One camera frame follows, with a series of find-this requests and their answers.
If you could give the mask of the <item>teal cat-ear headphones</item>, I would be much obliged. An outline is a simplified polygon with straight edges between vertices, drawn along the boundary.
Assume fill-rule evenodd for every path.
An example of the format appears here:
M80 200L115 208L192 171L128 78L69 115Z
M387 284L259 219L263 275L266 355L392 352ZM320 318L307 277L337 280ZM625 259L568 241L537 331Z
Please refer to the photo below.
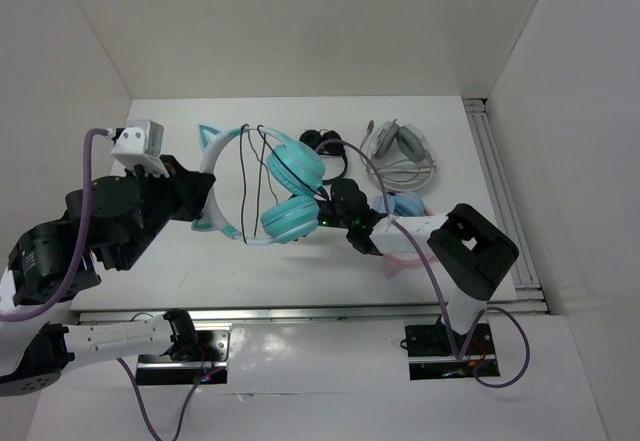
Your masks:
M311 234L318 226L319 202L328 195L323 187L325 165L312 148L285 133L263 125L243 124L226 131L210 125L198 126L202 149L200 172L214 174L223 151L232 143L238 144L238 156L243 192L240 201L240 225L223 213L212 187L206 195L202 218L191 224L194 232L218 232L231 241L247 246L263 247L287 244ZM266 178L266 185L274 204L257 213L256 231L251 234L245 224L248 198L245 150L252 146L256 134L263 143L263 152L256 156Z

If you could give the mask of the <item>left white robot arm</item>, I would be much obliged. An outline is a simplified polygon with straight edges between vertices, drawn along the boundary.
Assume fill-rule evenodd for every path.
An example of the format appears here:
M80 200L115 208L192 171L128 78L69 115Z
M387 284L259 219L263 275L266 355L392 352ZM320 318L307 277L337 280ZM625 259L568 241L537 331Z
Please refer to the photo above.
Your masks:
M96 262L129 270L170 221L201 219L214 175L189 171L170 155L160 161L165 175L153 177L135 165L121 176L86 182L87 209L82 191L71 192L60 219L19 238L1 281L1 311L28 314L55 293L62 296L33 319L2 322L2 396L40 391L72 370L103 361L133 355L181 361L196 351L198 334L184 309L119 324L61 322L77 294L100 284Z

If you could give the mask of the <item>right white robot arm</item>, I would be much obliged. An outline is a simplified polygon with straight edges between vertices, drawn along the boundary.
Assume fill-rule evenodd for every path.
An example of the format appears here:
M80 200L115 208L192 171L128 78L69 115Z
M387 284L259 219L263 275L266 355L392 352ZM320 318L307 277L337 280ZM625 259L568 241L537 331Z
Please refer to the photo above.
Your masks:
M358 252L418 256L442 308L438 345L461 358L479 316L519 257L516 244L464 203L431 216L401 217L389 208L378 212L351 179L334 183L330 198L318 204L319 225L344 229Z

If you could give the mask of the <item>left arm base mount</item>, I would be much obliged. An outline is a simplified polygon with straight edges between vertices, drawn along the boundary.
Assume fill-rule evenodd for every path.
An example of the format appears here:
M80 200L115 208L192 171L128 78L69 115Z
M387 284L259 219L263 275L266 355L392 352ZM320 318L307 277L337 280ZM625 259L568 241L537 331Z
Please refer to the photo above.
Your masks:
M231 341L229 324L197 324L198 341L182 359L168 355L140 355L135 379L140 386L223 385L228 380Z

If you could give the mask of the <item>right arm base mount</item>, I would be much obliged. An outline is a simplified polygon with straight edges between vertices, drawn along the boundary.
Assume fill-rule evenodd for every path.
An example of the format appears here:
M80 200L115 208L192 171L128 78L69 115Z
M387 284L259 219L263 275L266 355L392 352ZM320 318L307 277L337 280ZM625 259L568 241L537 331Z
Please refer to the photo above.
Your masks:
M498 377L500 370L488 323L480 323L461 360L451 350L445 327L440 324L406 325L400 347L408 356L411 381Z

